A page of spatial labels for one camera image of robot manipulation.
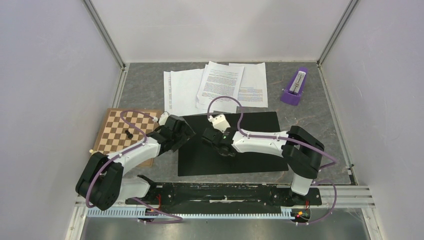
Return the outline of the teal folder black inside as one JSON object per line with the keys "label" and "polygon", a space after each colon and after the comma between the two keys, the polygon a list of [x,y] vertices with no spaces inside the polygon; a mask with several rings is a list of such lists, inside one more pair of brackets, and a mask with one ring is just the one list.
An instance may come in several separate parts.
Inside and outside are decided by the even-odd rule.
{"label": "teal folder black inside", "polygon": [[184,119],[195,132],[178,149],[179,177],[288,171],[281,155],[248,151],[237,152],[228,138],[212,130],[206,115],[190,115]]}

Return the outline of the printed paper sheet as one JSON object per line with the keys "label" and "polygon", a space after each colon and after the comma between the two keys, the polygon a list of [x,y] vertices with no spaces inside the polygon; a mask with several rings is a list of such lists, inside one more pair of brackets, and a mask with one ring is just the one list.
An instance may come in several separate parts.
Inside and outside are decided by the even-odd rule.
{"label": "printed paper sheet", "polygon": [[201,78],[195,107],[206,111],[213,99],[223,97],[214,101],[210,111],[235,113],[238,104],[228,97],[234,99],[238,97],[244,69],[243,66],[230,66],[210,61]]}
{"label": "printed paper sheet", "polygon": [[229,63],[232,67],[244,67],[237,100],[243,107],[267,108],[268,89],[266,64]]}

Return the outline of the printed paper sheet top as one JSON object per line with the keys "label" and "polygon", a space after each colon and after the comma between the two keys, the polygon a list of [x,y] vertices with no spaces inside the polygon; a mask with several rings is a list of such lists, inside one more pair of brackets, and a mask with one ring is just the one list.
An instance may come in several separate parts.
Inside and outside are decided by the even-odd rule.
{"label": "printed paper sheet top", "polygon": [[214,101],[210,111],[235,113],[238,104],[228,97],[234,99],[238,97],[244,69],[243,66],[230,66],[210,61],[201,78],[195,107],[206,111],[213,99],[223,97]]}

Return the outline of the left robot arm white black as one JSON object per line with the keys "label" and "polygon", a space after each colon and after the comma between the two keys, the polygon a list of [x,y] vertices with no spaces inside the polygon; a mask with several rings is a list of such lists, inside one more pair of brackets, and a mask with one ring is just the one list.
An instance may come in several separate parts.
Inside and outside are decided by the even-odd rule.
{"label": "left robot arm white black", "polygon": [[75,186],[88,208],[105,211],[115,202],[133,197],[145,204],[156,200],[157,191],[146,177],[125,180],[124,175],[149,159],[168,151],[175,152],[195,135],[195,131],[183,117],[167,112],[153,120],[159,126],[149,133],[143,132],[141,141],[109,155],[99,151],[92,153]]}

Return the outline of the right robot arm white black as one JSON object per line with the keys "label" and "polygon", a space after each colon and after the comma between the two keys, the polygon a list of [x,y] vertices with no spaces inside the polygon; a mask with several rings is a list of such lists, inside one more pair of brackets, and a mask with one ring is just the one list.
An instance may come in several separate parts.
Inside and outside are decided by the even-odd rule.
{"label": "right robot arm white black", "polygon": [[312,181],[318,177],[325,145],[300,126],[289,131],[256,132],[228,127],[221,131],[208,127],[202,142],[220,155],[234,157],[238,153],[259,153],[281,157],[293,171],[289,199],[302,204],[309,198]]}

